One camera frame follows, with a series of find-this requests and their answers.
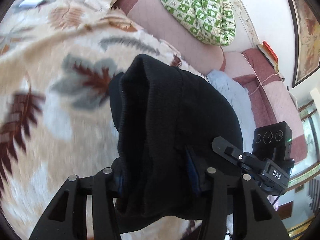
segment silver screw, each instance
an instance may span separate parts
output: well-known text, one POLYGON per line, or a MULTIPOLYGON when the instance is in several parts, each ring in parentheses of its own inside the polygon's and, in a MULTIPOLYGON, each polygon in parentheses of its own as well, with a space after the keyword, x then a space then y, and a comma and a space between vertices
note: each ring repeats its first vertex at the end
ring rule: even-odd
POLYGON ((244 180, 249 181, 249 180, 251 179, 251 176, 250 176, 249 174, 243 174, 243 175, 242 175, 242 178, 243 178, 244 180))
POLYGON ((104 174, 110 174, 112 172, 112 169, 111 168, 104 168, 103 169, 103 173, 104 174))
POLYGON ((68 180, 75 181, 77 179, 77 175, 70 175, 68 180))
POLYGON ((207 168, 207 172, 210 173, 210 174, 215 174, 216 171, 217 171, 217 170, 216 170, 215 168, 213 168, 213 167, 207 168))

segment painting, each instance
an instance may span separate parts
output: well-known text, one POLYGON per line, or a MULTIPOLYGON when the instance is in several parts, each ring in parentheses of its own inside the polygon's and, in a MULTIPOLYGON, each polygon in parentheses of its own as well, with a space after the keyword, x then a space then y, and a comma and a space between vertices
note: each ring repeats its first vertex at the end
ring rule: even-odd
POLYGON ((296 64, 292 81, 295 87, 320 67, 320 24, 305 0, 289 2, 296 25, 296 64))

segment black garment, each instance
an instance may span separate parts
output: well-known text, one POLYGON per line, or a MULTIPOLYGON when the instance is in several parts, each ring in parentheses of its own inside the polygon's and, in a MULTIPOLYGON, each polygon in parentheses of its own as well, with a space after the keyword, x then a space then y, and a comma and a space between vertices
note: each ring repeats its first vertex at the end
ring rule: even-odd
POLYGON ((240 176, 211 149, 218 136, 243 149, 228 101, 203 78, 144 54, 111 81, 109 92, 123 168, 124 197, 116 203, 121 233, 163 216, 202 219, 206 198, 191 190, 185 146, 210 166, 240 176))

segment beige blanket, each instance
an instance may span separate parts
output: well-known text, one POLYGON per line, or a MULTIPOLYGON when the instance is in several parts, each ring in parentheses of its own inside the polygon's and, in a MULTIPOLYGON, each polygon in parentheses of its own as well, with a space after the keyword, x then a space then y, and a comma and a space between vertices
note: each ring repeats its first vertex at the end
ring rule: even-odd
MULTIPOLYGON (((70 0, 12 14, 0 33, 0 204, 26 240, 69 175, 92 176, 118 157, 108 98, 115 74, 141 53, 200 73, 120 10, 70 0)), ((87 206, 92 237, 90 198, 87 206)), ((167 217, 122 238, 178 240, 188 226, 167 217)))

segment white sheet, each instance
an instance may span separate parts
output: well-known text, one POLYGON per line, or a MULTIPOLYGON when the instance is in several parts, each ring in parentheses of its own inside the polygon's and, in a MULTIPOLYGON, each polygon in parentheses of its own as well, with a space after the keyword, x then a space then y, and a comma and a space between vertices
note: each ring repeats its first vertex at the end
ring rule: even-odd
POLYGON ((213 70, 207 75, 209 83, 231 104, 238 117, 243 137, 243 151, 252 153, 256 124, 254 122, 248 90, 222 71, 213 70))

